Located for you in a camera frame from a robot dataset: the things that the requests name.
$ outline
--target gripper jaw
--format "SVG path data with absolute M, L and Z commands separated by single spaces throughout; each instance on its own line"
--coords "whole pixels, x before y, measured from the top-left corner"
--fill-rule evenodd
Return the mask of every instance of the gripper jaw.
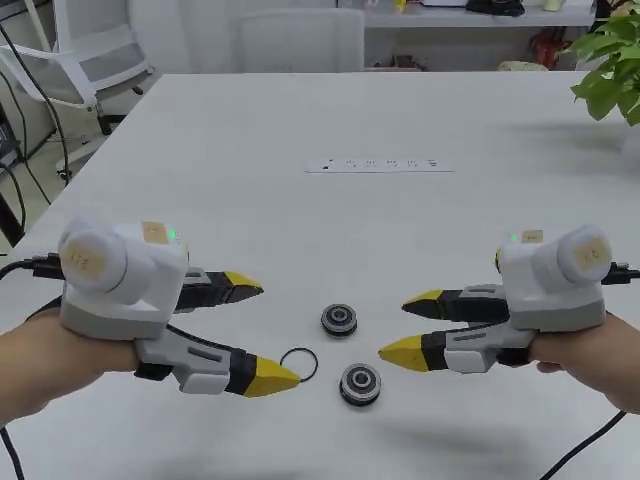
M 136 351 L 141 361 L 137 377 L 159 381 L 173 373 L 184 393 L 263 397 L 300 383 L 300 377 L 273 360 L 195 337 L 172 325 L 157 339 L 136 340 Z

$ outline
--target white table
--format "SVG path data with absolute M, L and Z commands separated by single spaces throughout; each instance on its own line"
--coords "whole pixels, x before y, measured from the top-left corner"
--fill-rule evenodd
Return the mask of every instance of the white table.
M 605 228 L 616 258 L 640 265 L 640 176 L 613 141 L 619 118 L 591 121 L 575 73 L 165 77 L 15 252 L 56 246 L 91 212 L 159 219 L 188 239 L 192 263 L 236 269 L 266 293 L 177 317 L 195 334 L 278 359 L 312 347 L 317 376 L 273 397 L 187 396 L 176 384 L 108 375 L 11 425 L 30 480 L 537 479 L 613 415 L 564 375 L 496 367 L 421 375 L 379 347 L 447 328 L 400 311 L 430 288 L 498 281 L 493 253 L 511 227 Z M 437 158 L 457 173 L 319 175 L 310 158 Z M 638 318 L 636 287 L 608 307 Z M 2 282 L 2 326 L 59 292 L 16 273 Z M 353 338 L 319 327 L 332 302 L 360 317 Z M 377 368 L 368 411 L 338 394 L 343 369 Z M 306 373 L 303 357 L 293 368 Z M 558 480 L 633 478 L 636 418 Z M 0 472 L 11 478 L 0 455 Z

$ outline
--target label sticker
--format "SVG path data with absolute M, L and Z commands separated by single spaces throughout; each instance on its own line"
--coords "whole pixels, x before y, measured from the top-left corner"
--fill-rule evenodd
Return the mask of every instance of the label sticker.
M 164 226 L 164 223 L 142 222 L 142 236 L 144 237 L 144 241 L 147 243 L 169 245 L 167 228 Z
M 542 230 L 525 230 L 522 232 L 522 243 L 542 243 Z
M 586 245 L 576 247 L 573 250 L 573 256 L 583 272 L 608 264 L 611 257 L 609 247 L 599 237 L 594 238 Z
M 62 263 L 76 274 L 96 281 L 104 272 L 106 260 L 99 253 L 79 242 L 71 242 L 61 255 Z

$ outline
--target red object on shelf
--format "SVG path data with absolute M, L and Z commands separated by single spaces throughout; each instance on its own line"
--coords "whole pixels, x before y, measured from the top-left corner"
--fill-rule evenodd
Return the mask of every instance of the red object on shelf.
M 529 50 L 536 56 L 536 63 L 555 70 L 558 54 L 571 45 L 571 42 L 563 40 L 564 32 L 565 27 L 543 28 L 531 39 Z

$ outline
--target potted plant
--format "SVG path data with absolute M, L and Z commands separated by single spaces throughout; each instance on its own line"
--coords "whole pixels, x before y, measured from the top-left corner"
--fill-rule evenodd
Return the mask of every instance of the potted plant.
M 568 51 L 578 60 L 602 60 L 571 88 L 586 102 L 589 115 L 602 120 L 617 107 L 630 126 L 640 124 L 640 15 L 611 17 Z

